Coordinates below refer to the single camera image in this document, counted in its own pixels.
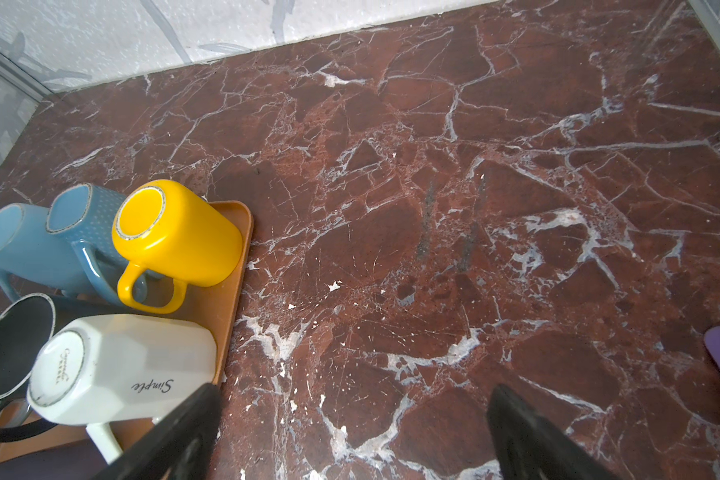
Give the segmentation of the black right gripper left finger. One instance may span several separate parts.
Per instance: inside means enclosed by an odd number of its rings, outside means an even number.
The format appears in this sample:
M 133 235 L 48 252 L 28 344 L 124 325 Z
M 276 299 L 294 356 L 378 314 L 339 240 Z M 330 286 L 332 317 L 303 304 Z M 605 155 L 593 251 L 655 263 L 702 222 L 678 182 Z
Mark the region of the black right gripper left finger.
M 95 477 L 204 479 L 220 420 L 219 388 L 206 383 Z

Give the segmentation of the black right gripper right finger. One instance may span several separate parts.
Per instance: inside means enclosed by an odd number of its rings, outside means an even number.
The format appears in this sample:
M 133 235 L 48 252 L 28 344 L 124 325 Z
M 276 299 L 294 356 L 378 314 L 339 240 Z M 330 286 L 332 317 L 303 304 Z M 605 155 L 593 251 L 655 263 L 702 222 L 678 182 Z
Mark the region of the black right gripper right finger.
M 614 479 L 509 386 L 491 392 L 487 423 L 505 479 Z

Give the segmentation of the black mug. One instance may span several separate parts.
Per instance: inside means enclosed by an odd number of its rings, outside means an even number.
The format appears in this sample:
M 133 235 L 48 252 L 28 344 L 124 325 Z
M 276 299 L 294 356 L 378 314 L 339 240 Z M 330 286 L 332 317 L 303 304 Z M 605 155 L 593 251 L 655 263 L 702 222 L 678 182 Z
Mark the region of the black mug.
M 0 414 L 14 400 L 24 400 L 28 379 L 41 348 L 75 319 L 126 313 L 124 307 L 32 293 L 14 301 L 0 314 Z M 0 443 L 41 435 L 56 426 L 40 418 L 28 424 L 0 427 Z

